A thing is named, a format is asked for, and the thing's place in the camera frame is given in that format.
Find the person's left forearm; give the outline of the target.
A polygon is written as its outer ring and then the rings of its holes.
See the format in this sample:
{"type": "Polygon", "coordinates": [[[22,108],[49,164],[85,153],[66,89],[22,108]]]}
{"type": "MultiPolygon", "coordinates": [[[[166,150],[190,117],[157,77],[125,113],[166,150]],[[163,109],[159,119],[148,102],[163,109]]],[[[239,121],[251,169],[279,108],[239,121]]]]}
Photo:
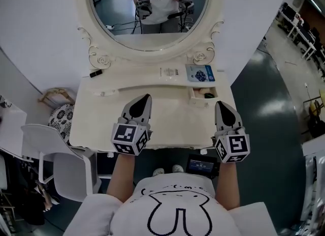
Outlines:
{"type": "Polygon", "coordinates": [[[134,169],[135,156],[119,154],[106,194],[126,202],[133,194],[134,169]]]}

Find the white grey office chair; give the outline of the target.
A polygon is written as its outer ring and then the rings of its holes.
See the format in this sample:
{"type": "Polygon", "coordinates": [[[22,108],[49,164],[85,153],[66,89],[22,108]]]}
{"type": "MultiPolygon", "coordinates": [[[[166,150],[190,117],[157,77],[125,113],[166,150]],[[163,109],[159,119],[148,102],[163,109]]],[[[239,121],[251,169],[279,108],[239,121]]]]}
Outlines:
{"type": "Polygon", "coordinates": [[[53,180],[57,193],[82,202],[99,192],[101,179],[97,171],[97,153],[87,148],[70,147],[55,128],[27,124],[21,127],[27,143],[39,152],[39,181],[53,180]],[[44,161],[53,160],[53,175],[44,179],[44,161]]]}

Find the oval white-framed mirror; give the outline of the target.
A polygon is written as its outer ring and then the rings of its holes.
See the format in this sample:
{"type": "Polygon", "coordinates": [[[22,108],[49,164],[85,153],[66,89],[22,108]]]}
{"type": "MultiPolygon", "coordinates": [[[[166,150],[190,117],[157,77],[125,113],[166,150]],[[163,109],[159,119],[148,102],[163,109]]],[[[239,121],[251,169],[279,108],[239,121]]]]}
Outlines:
{"type": "Polygon", "coordinates": [[[213,35],[224,23],[223,0],[206,0],[200,18],[189,32],[127,34],[115,36],[100,21],[91,0],[76,0],[83,39],[88,43],[91,68],[108,68],[116,63],[173,62],[210,64],[215,57],[213,35]]]}

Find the row of white office desks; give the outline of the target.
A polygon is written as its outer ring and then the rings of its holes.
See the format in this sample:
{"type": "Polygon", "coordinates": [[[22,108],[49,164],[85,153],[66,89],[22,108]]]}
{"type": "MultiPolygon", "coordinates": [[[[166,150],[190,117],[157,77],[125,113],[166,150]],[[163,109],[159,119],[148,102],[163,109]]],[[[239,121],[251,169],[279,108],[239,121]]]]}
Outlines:
{"type": "Polygon", "coordinates": [[[325,55],[324,45],[320,40],[319,31],[305,21],[288,3],[283,2],[276,15],[277,26],[283,30],[288,38],[291,38],[295,45],[301,43],[305,48],[301,53],[306,60],[312,59],[321,72],[321,77],[325,78],[325,55]]]}

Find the person's right forearm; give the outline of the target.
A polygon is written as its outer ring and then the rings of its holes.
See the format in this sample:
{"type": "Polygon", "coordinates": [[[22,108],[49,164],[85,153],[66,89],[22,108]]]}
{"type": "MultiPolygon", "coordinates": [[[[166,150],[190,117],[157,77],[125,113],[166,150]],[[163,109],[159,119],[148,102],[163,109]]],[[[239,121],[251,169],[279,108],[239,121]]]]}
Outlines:
{"type": "Polygon", "coordinates": [[[215,199],[226,209],[240,206],[240,195],[235,163],[221,163],[216,186],[215,199]]]}

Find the person's white printed T-shirt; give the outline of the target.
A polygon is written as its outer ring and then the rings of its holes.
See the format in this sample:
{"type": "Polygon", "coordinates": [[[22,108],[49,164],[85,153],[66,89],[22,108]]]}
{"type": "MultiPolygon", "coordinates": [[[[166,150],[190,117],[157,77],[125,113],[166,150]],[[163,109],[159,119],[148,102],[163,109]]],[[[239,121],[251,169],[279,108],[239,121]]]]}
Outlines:
{"type": "Polygon", "coordinates": [[[125,202],[85,198],[63,236],[277,236],[263,202],[226,210],[212,182],[186,173],[141,180],[125,202]]]}

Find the black display device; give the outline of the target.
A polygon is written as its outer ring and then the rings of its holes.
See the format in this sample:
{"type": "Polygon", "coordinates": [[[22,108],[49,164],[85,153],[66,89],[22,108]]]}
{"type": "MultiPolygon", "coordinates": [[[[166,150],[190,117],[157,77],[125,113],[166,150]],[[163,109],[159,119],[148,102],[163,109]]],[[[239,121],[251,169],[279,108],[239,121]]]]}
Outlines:
{"type": "Polygon", "coordinates": [[[220,163],[216,157],[190,154],[188,156],[186,172],[214,179],[219,175],[219,167],[220,163]]]}

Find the blue facial mask packet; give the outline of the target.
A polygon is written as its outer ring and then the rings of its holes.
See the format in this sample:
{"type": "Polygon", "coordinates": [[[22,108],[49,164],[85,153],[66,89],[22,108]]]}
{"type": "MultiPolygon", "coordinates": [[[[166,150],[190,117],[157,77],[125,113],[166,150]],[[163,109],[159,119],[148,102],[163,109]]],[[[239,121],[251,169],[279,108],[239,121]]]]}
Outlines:
{"type": "Polygon", "coordinates": [[[214,82],[215,77],[210,65],[186,64],[187,79],[190,82],[214,82]]]}

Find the floral cushioned stool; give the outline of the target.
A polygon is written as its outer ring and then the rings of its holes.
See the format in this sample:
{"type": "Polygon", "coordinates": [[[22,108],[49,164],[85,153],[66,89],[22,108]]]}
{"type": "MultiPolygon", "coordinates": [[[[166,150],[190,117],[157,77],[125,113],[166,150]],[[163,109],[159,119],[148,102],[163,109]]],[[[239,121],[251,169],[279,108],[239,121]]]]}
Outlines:
{"type": "Polygon", "coordinates": [[[53,110],[48,121],[48,126],[55,128],[63,140],[70,146],[70,132],[75,100],[69,95],[66,89],[55,87],[46,90],[38,98],[38,102],[45,104],[53,110]],[[62,96],[67,102],[62,105],[52,102],[51,98],[56,95],[62,96]]]}

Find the white vanity dressing table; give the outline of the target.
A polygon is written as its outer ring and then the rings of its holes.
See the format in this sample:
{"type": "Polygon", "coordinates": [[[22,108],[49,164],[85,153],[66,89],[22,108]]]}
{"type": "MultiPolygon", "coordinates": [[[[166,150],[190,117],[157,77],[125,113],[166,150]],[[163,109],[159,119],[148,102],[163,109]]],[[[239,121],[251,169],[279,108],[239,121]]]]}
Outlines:
{"type": "Polygon", "coordinates": [[[214,107],[189,104],[188,87],[215,87],[218,100],[234,106],[231,86],[224,72],[213,69],[214,82],[190,82],[183,64],[113,65],[97,77],[81,80],[77,93],[70,143],[99,152],[113,152],[111,134],[124,106],[150,94],[153,132],[148,149],[206,148],[216,131],[214,107]],[[178,77],[161,77],[161,67],[182,68],[178,77]]]}

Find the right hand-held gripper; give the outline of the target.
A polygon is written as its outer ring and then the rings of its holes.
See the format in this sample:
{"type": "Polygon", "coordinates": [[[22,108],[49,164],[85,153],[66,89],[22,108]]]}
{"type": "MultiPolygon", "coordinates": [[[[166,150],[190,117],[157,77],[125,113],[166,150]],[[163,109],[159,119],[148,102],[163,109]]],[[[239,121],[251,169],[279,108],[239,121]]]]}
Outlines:
{"type": "Polygon", "coordinates": [[[229,104],[219,100],[215,105],[215,125],[218,131],[224,130],[222,133],[216,132],[212,137],[213,147],[221,162],[243,161],[250,154],[250,143],[249,135],[241,127],[242,119],[239,113],[229,104]]]}

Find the white printed packet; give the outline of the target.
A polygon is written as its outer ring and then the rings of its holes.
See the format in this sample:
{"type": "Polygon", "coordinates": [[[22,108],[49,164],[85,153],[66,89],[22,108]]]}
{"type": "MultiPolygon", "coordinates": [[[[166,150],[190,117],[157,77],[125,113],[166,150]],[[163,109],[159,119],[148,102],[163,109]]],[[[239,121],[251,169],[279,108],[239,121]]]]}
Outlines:
{"type": "Polygon", "coordinates": [[[160,76],[161,77],[178,77],[182,75],[182,68],[176,68],[176,67],[161,67],[160,68],[160,76]]]}

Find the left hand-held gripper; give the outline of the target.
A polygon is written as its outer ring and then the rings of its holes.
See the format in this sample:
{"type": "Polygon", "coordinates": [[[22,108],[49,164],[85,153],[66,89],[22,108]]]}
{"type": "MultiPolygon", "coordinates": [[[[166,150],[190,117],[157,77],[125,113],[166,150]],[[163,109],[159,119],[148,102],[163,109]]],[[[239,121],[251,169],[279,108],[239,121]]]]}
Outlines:
{"type": "Polygon", "coordinates": [[[150,141],[152,131],[150,118],[152,97],[150,94],[140,95],[127,103],[121,113],[126,120],[134,120],[139,125],[114,123],[111,143],[120,154],[138,156],[150,141]]]}

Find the white desk cabinet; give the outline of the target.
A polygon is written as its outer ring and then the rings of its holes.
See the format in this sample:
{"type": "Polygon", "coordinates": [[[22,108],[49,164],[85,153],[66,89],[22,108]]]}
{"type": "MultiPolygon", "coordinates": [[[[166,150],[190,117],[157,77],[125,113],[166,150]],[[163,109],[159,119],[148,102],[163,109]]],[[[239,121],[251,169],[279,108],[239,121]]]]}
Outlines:
{"type": "Polygon", "coordinates": [[[0,95],[0,149],[22,157],[23,132],[21,126],[27,114],[0,95]]]}

